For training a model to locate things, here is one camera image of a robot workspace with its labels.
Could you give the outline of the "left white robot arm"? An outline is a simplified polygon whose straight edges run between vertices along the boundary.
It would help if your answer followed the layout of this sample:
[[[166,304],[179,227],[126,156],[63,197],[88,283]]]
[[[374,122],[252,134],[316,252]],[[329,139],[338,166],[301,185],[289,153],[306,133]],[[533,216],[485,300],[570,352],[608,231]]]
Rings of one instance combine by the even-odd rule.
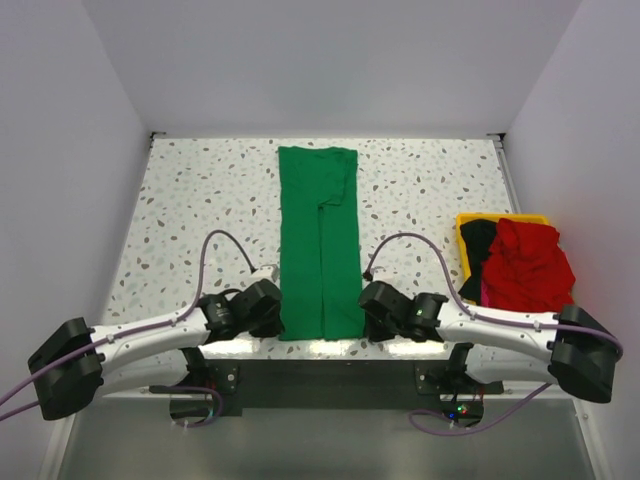
[[[28,360],[42,417],[68,417],[94,399],[146,386],[200,390],[201,347],[244,332],[277,334],[282,293],[261,279],[244,290],[208,294],[180,312],[129,324],[64,322]]]

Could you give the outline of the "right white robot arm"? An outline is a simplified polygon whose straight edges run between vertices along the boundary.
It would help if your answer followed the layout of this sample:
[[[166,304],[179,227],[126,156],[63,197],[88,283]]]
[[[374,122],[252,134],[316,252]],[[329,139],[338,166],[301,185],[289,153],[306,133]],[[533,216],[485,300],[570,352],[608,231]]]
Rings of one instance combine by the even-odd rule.
[[[458,297],[420,293],[409,298],[374,281],[358,299],[366,316],[416,342],[462,345],[468,352],[445,369],[448,386],[469,392],[478,383],[541,382],[592,403],[610,402],[618,339],[588,312],[522,313],[479,307]]]

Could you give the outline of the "green t shirt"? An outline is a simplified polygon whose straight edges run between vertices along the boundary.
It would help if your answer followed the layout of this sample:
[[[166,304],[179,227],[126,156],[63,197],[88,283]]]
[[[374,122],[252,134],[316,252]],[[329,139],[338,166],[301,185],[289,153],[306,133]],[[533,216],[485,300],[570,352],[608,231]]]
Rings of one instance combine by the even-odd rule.
[[[357,201],[358,153],[278,149],[282,341],[364,333]]]

